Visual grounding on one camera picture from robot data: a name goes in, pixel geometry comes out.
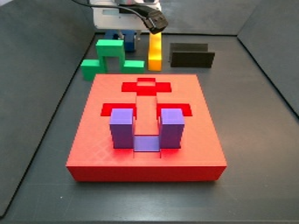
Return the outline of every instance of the red block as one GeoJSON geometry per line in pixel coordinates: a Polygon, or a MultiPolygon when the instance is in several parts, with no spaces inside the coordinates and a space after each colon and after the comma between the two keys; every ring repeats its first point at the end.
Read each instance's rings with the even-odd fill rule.
{"type": "Polygon", "coordinates": [[[227,167],[227,161],[197,75],[98,75],[67,167],[78,181],[213,181],[219,179],[227,167]],[[115,150],[109,128],[110,116],[101,115],[103,104],[109,103],[109,99],[113,100],[111,103],[118,103],[119,98],[119,103],[137,105],[137,97],[146,96],[137,96],[135,92],[122,92],[123,83],[153,82],[154,79],[157,83],[171,83],[171,92],[157,92],[157,105],[169,107],[171,104],[182,104],[186,111],[191,112],[185,115],[182,148],[162,149],[161,152],[115,150]]]}

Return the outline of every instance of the square block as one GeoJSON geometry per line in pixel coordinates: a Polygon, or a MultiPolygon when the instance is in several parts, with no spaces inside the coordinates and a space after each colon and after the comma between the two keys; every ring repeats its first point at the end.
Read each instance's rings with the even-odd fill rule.
{"type": "Polygon", "coordinates": [[[227,167],[227,161],[197,74],[98,75],[67,167],[78,181],[218,180],[227,167]],[[167,97],[171,101],[179,96],[185,103],[191,105],[191,116],[185,117],[179,150],[161,149],[161,152],[134,152],[134,149],[114,149],[109,127],[110,117],[99,115],[103,102],[109,97],[117,98],[115,95],[123,95],[125,98],[131,97],[133,93],[122,92],[119,87],[123,82],[134,82],[141,77],[155,78],[157,83],[171,83],[173,92],[159,93],[158,102],[161,96],[165,102],[167,102],[167,97]]]}
{"type": "Polygon", "coordinates": [[[81,64],[81,69],[86,81],[94,81],[97,74],[107,72],[106,67],[98,59],[85,59],[81,64]]]}
{"type": "Polygon", "coordinates": [[[162,108],[162,124],[185,124],[181,108],[162,108]]]}
{"type": "Polygon", "coordinates": [[[134,110],[131,108],[113,108],[110,124],[134,124],[134,110]]]}
{"type": "Polygon", "coordinates": [[[159,136],[135,136],[135,151],[161,151],[159,136]]]}

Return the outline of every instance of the rectangular block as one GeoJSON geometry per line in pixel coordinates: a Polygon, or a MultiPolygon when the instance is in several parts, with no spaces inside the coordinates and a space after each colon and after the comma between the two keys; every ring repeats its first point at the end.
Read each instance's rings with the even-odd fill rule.
{"type": "Polygon", "coordinates": [[[115,149],[133,149],[134,139],[134,110],[114,108],[110,117],[110,130],[115,149]]]}
{"type": "Polygon", "coordinates": [[[197,75],[149,74],[143,77],[155,78],[157,82],[171,83],[173,92],[159,93],[158,101],[163,95],[165,101],[181,96],[185,102],[191,104],[193,115],[185,117],[182,148],[161,149],[161,152],[114,149],[109,127],[110,117],[99,116],[101,102],[109,98],[109,95],[114,93],[118,95],[122,83],[137,81],[141,75],[98,75],[67,162],[73,177],[78,181],[218,180],[227,167],[227,161],[197,75]]]}
{"type": "Polygon", "coordinates": [[[215,52],[209,52],[209,44],[171,43],[171,67],[211,67],[215,52]]]}
{"type": "Polygon", "coordinates": [[[135,152],[161,151],[159,136],[135,136],[135,152]]]}
{"type": "Polygon", "coordinates": [[[183,111],[179,108],[163,108],[159,133],[161,148],[182,148],[183,127],[183,111]]]}

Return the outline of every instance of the table surface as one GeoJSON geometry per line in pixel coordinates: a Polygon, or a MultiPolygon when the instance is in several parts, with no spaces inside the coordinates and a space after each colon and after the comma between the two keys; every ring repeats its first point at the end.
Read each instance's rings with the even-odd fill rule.
{"type": "MultiPolygon", "coordinates": [[[[147,35],[138,47],[129,60],[147,58],[147,35]]],[[[238,38],[163,35],[163,58],[163,71],[149,73],[198,74],[229,161],[221,179],[75,182],[66,162],[91,88],[79,69],[3,221],[299,221],[298,118],[238,38]],[[213,68],[170,67],[170,43],[187,42],[210,45],[213,68]]]]}

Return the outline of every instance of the green block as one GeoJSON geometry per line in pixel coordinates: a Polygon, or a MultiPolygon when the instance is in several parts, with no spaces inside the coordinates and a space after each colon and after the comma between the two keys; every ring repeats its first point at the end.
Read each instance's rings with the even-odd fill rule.
{"type": "Polygon", "coordinates": [[[123,74],[143,74],[146,72],[146,62],[143,60],[126,60],[122,67],[123,74]]]}
{"type": "Polygon", "coordinates": [[[81,69],[86,81],[94,81],[97,74],[107,73],[107,69],[101,65],[98,59],[85,59],[81,63],[81,69]]]}
{"type": "Polygon", "coordinates": [[[126,47],[122,39],[101,39],[97,44],[98,57],[119,57],[121,64],[126,63],[126,47]]]}

